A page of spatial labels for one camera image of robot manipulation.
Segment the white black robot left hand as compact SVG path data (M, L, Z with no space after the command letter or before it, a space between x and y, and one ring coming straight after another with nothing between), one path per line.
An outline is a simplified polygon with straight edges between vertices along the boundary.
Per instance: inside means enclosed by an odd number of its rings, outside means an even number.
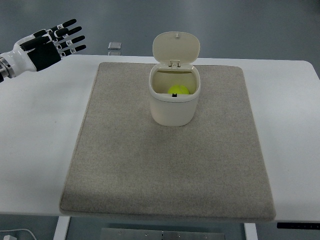
M18 40L11 51L1 53L0 57L9 62L15 77L24 72L47 69L63 58L86 48L84 44L76 46L85 36L70 38L82 29L80 26L69 29L76 22L76 19L70 19L52 28L39 30Z

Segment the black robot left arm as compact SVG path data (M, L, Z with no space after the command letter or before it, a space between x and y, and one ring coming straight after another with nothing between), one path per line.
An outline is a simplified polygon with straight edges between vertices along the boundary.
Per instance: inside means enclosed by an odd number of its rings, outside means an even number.
M14 78L15 72L12 68L12 66L9 64L7 60L5 60L4 57L0 57L0 83L2 83L5 78Z

